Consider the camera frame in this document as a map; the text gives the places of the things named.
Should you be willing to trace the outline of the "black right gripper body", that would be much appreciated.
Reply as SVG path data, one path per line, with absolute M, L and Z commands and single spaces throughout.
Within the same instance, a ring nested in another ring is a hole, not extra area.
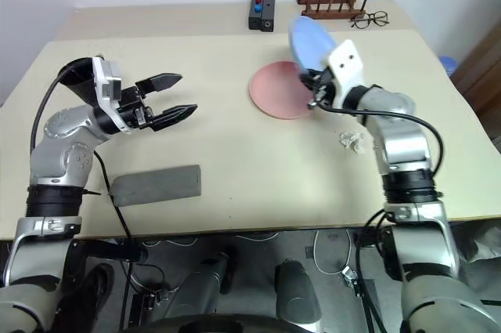
M 336 87 L 334 85 L 334 75 L 331 69 L 326 68 L 323 71 L 308 69 L 308 88 L 313 93 L 313 98 L 308 103 L 309 108 L 333 106 L 333 100 L 336 96 Z

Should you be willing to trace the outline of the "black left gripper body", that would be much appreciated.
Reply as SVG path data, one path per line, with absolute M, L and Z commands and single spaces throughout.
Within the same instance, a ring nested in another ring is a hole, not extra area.
M 118 113 L 124 123 L 132 129 L 148 128 L 153 120 L 153 110 L 145 105 L 143 96 L 136 86 L 121 91 Z

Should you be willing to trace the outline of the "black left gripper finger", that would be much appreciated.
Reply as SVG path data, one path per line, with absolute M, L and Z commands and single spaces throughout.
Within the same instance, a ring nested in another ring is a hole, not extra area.
M 160 92 L 171 88 L 181 79 L 182 76 L 180 74 L 162 73 L 137 81 L 135 85 L 141 93 Z
M 176 125 L 191 116 L 198 108 L 197 104 L 178 105 L 161 114 L 154 116 L 150 122 L 150 128 L 155 131 L 161 131 L 170 126 Z

